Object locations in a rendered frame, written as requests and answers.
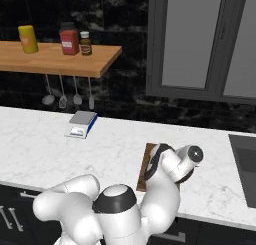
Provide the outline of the brown wooden cutting board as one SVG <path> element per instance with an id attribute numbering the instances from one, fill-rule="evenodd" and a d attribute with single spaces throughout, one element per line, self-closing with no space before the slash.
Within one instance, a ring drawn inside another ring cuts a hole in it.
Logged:
<path id="1" fill-rule="evenodd" d="M 156 172 L 159 156 L 152 154 L 155 153 L 156 144 L 147 143 L 144 151 L 143 160 L 141 163 L 140 174 L 137 181 L 136 190 L 140 192 L 146 191 L 146 182 L 154 175 Z"/>

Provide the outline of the hanging metal narrow spatula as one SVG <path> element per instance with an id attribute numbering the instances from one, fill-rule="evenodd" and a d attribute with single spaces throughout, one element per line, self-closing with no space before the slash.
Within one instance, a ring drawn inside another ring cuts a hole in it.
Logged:
<path id="1" fill-rule="evenodd" d="M 94 98 L 93 98 L 93 95 L 92 95 L 92 87 L 91 87 L 91 80 L 90 80 L 90 77 L 88 77 L 88 85 L 89 85 L 89 108 L 91 110 L 94 109 Z"/>

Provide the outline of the blue white kitchen scale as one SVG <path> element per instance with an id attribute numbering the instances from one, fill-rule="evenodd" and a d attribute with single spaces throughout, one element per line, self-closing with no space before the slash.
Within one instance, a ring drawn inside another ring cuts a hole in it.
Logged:
<path id="1" fill-rule="evenodd" d="M 66 137 L 85 139 L 98 118 L 96 112 L 78 110 L 65 129 Z"/>

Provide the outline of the hanging metal spoon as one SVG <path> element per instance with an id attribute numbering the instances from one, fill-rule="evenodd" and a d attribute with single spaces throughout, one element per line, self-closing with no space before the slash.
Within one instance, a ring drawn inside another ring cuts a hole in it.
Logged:
<path id="1" fill-rule="evenodd" d="M 81 96 L 78 94 L 75 76 L 73 76 L 73 80 L 74 80 L 74 86 L 75 86 L 75 92 L 76 92 L 75 95 L 74 95 L 74 97 L 73 97 L 74 104 L 75 104 L 75 105 L 82 105 L 82 98 L 81 98 Z"/>

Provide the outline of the hanging metal slotted spatula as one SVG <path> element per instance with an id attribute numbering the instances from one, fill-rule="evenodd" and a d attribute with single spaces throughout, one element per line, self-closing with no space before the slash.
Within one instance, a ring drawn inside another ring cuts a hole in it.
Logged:
<path id="1" fill-rule="evenodd" d="M 67 97 L 66 97 L 65 92 L 64 92 L 64 87 L 63 87 L 61 75 L 59 75 L 59 80 L 60 80 L 60 85 L 61 85 L 61 90 L 62 90 L 62 96 L 59 99 L 59 108 L 65 109 L 66 106 L 67 106 Z"/>

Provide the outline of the hanging metal ladle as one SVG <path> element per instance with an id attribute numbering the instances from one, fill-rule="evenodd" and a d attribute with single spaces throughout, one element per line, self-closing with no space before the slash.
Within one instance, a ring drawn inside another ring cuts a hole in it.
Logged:
<path id="1" fill-rule="evenodd" d="M 44 97 L 42 98 L 42 103 L 43 103 L 44 105 L 49 106 L 49 105 L 52 105 L 52 104 L 55 102 L 55 97 L 54 97 L 54 95 L 51 93 L 51 88 L 50 88 L 49 79 L 46 79 L 46 82 L 47 82 L 47 88 L 48 88 L 49 94 L 46 95 L 46 96 L 44 96 Z"/>

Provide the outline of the small brown glass bottle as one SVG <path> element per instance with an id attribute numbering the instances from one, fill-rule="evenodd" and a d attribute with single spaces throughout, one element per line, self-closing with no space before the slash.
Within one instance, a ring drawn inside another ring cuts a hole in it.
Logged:
<path id="1" fill-rule="evenodd" d="M 81 31 L 80 36 L 81 36 L 81 40 L 80 40 L 81 54 L 84 56 L 91 55 L 92 54 L 92 45 L 91 45 L 91 40 L 89 38 L 89 32 Z"/>

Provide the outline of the red jar with dark lid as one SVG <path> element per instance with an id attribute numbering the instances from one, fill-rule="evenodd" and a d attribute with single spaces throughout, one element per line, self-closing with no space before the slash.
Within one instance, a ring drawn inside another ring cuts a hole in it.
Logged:
<path id="1" fill-rule="evenodd" d="M 78 31 L 73 22 L 62 22 L 59 36 L 64 55 L 76 55 L 79 52 Z"/>

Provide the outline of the grey framed window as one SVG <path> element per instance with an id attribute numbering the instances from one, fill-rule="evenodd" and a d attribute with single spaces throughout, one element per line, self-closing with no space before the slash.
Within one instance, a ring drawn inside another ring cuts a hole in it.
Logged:
<path id="1" fill-rule="evenodd" d="M 256 105 L 256 0 L 149 0 L 146 94 Z"/>

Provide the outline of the dark drawer front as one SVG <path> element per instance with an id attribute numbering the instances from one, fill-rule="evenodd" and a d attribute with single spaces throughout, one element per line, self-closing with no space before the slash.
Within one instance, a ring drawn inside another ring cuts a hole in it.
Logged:
<path id="1" fill-rule="evenodd" d="M 186 234 L 186 242 L 176 242 L 159 238 L 158 235 L 152 235 L 147 245 L 196 245 L 197 237 L 201 228 L 201 223 L 196 220 L 176 217 L 172 225 L 164 233 L 177 235 L 179 232 Z"/>

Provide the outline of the yellow bottle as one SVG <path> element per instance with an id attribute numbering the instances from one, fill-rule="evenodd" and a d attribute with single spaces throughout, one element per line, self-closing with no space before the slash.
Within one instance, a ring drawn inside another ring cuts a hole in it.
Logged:
<path id="1" fill-rule="evenodd" d="M 18 31 L 23 51 L 27 54 L 36 53 L 38 51 L 38 45 L 33 26 L 22 25 L 18 27 Z"/>

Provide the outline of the dark grey sink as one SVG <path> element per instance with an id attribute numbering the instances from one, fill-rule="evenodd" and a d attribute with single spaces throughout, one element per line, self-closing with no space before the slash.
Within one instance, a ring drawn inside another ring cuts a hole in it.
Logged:
<path id="1" fill-rule="evenodd" d="M 256 209 L 256 137 L 229 134 L 246 204 Z"/>

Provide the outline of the dark cupboard door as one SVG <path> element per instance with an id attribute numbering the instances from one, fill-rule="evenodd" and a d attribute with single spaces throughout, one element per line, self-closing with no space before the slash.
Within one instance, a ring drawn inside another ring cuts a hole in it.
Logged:
<path id="1" fill-rule="evenodd" d="M 61 236 L 57 221 L 33 213 L 39 191 L 0 184 L 0 245 L 53 245 Z"/>

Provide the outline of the wooden wall shelf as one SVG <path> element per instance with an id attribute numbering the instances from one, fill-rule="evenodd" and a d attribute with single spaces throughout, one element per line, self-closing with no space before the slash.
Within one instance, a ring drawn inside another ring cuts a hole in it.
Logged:
<path id="1" fill-rule="evenodd" d="M 26 54 L 19 41 L 0 41 L 0 71 L 101 78 L 122 52 L 121 46 L 93 45 L 92 54 L 64 55 L 59 43 L 39 43 Z"/>

